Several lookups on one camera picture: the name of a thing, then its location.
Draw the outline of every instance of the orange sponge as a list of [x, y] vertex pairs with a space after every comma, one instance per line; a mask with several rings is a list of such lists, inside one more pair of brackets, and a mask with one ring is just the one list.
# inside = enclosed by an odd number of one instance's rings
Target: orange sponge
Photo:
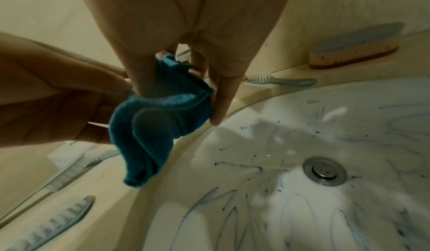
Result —
[[387, 23], [325, 40], [309, 50], [309, 67], [331, 69], [392, 54], [403, 27]]

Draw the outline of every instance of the sink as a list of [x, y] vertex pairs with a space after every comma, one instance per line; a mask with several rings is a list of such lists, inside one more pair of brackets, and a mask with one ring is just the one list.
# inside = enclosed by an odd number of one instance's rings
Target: sink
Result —
[[165, 174], [143, 250], [430, 250], [429, 95], [388, 79], [240, 110]]

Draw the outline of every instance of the chrome drain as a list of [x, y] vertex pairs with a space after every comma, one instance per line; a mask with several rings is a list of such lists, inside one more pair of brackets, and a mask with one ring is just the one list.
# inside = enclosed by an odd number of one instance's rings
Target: chrome drain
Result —
[[321, 185], [338, 186], [346, 180], [344, 168], [324, 157], [313, 157], [306, 160], [303, 163], [303, 171], [310, 180]]

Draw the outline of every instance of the blue cloth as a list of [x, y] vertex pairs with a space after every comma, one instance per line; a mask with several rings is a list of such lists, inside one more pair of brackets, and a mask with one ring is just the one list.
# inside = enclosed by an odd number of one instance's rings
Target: blue cloth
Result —
[[194, 132], [211, 116], [214, 91], [190, 68], [165, 55], [157, 61], [157, 91], [151, 98], [133, 95], [116, 108], [109, 135], [125, 159], [128, 186], [143, 186], [167, 161], [173, 140]]

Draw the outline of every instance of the metal drain stopper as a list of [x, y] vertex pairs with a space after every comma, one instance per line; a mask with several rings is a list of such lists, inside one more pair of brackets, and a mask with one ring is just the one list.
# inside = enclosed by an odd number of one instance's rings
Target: metal drain stopper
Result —
[[326, 186], [338, 186], [345, 182], [346, 172], [336, 162], [323, 157], [313, 157], [303, 163], [303, 171], [310, 180]]

